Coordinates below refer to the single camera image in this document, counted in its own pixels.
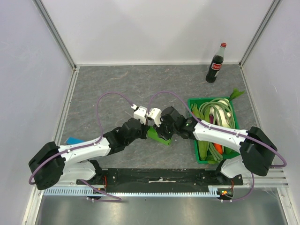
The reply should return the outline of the cola glass bottle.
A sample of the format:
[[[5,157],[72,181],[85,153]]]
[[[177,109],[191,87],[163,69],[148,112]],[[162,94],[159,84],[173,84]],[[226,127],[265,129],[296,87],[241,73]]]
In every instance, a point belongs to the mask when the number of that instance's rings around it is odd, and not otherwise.
[[[225,42],[221,43],[219,50],[212,58],[211,64],[209,66],[209,70],[205,77],[206,81],[209,83],[215,82],[218,72],[220,71],[223,65],[226,46],[227,43]]]

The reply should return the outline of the orange carrot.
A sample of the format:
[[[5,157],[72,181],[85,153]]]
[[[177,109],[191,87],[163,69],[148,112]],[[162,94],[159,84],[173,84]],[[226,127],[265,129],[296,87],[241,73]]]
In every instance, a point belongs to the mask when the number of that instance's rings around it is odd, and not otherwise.
[[[220,145],[220,144],[217,144],[217,143],[213,143],[213,145],[214,145],[214,147],[215,147],[215,149],[217,150],[217,152],[219,153],[219,154],[223,154],[223,146],[222,145]]]

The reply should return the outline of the green paper box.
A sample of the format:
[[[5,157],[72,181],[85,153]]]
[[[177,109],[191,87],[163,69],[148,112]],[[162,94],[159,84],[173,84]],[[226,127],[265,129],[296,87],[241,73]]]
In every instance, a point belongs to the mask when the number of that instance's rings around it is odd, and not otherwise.
[[[150,127],[147,132],[147,137],[151,138],[155,141],[158,141],[159,143],[162,143],[166,146],[169,146],[171,144],[171,139],[165,140],[161,136],[159,136],[160,128],[158,127]]]

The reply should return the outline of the blue small box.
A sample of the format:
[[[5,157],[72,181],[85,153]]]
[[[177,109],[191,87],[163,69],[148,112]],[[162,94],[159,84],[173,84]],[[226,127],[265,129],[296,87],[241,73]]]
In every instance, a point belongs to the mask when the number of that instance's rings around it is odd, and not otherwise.
[[[74,137],[69,137],[66,141],[65,144],[66,145],[74,145],[74,144],[79,144],[79,143],[83,143],[85,142],[84,140],[78,139],[78,138],[74,138]]]

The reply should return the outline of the green long beans bundle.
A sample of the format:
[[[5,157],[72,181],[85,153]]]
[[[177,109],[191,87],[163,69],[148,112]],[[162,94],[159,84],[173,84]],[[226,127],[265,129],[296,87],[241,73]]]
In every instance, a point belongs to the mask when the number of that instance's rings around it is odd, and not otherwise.
[[[213,115],[214,125],[218,125],[224,128],[236,128],[236,122],[234,118],[234,110],[227,98],[218,98],[210,102],[206,102],[200,105],[200,107],[193,111],[201,120],[210,123],[210,115]],[[223,160],[223,155],[229,155],[233,153],[233,150],[223,146],[223,154],[219,154],[215,149],[212,142],[198,141],[198,153],[201,161],[209,161],[210,163],[218,163]]]

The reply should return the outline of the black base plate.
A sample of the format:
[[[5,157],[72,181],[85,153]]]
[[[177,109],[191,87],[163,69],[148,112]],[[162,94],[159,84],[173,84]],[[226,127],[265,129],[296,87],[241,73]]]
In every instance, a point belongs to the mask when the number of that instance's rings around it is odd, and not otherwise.
[[[92,186],[105,184],[107,192],[183,192],[207,191],[208,186],[243,185],[242,175],[226,178],[205,169],[109,168],[87,181]]]

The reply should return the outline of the purple onion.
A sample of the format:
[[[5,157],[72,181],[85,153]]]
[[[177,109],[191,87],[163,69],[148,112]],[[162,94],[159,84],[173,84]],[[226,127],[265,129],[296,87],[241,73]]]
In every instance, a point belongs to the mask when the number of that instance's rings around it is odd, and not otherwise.
[[[213,115],[210,115],[210,116],[209,116],[209,118],[210,118],[210,123],[212,123],[212,124],[213,124],[213,121],[214,121],[214,117],[213,117]]]

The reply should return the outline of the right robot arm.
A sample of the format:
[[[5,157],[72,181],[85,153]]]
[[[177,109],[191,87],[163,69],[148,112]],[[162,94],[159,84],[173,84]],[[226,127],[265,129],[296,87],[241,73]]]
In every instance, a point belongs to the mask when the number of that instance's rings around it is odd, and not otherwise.
[[[219,163],[214,177],[222,185],[246,172],[266,176],[277,152],[270,139],[257,127],[250,130],[220,127],[194,115],[186,118],[172,106],[160,112],[154,123],[157,134],[163,139],[179,135],[183,139],[217,143],[239,153]]]

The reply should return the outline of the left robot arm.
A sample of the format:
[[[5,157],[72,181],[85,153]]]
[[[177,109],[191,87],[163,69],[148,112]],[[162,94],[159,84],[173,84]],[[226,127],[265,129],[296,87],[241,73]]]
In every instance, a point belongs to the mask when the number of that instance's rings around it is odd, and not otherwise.
[[[99,139],[61,146],[48,142],[29,161],[29,184],[39,190],[50,188],[63,180],[72,167],[78,168],[80,162],[121,152],[136,139],[146,139],[148,130],[147,124],[130,118]]]

